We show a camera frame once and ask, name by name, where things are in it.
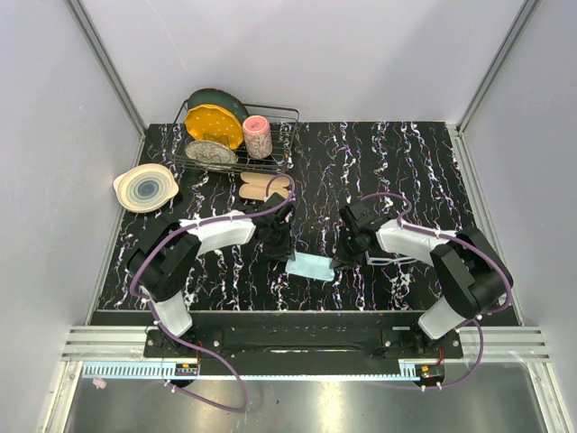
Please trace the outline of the light blue cleaning cloth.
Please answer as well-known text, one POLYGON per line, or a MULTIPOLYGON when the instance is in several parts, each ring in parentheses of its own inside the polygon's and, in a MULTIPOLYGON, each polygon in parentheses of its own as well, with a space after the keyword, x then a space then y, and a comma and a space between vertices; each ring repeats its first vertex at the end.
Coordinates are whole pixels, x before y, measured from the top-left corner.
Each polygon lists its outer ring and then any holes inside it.
POLYGON ((310 253, 295 252, 292 259, 287 260, 286 272, 307 279, 332 281, 334 269, 332 259, 310 253))

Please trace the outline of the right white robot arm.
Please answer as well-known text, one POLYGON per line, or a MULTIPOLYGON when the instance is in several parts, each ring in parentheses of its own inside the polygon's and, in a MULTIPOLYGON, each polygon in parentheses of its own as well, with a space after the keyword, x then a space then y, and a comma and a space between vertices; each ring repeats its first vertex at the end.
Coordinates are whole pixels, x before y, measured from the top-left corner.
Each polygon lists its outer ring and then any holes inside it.
POLYGON ((442 338, 497 302, 511 301, 513 278, 492 245, 476 227, 461 231, 434 230, 407 222, 402 216, 381 218, 362 202, 339 210, 342 226, 331 262, 333 269, 351 269, 367 262, 366 253, 379 247, 384 253, 406 256, 435 270, 442 297, 417 321, 409 335, 412 352, 429 357, 442 338))

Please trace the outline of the black glasses case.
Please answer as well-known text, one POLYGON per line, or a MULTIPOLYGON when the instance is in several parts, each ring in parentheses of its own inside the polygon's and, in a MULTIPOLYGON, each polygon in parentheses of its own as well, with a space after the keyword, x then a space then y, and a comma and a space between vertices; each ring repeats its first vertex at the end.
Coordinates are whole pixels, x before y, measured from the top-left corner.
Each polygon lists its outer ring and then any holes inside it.
POLYGON ((267 196, 277 193, 283 198, 289 196, 290 181, 284 176, 272 179, 273 175, 245 171, 241 173, 242 186, 239 188, 241 198, 263 201, 267 196))

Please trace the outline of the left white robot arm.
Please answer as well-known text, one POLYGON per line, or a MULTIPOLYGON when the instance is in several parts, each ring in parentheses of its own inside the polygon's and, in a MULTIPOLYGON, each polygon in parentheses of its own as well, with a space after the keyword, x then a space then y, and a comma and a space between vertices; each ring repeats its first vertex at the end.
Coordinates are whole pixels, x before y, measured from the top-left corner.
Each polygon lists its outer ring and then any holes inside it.
POLYGON ((195 344, 183 293, 195 260, 252 241, 273 260, 292 259, 289 215, 293 210, 290 199, 273 193, 260 204, 221 216, 179 221, 162 217, 142 235, 127 259, 133 277, 129 291, 151 303, 155 319, 168 330, 162 343, 172 355, 186 356, 195 344))

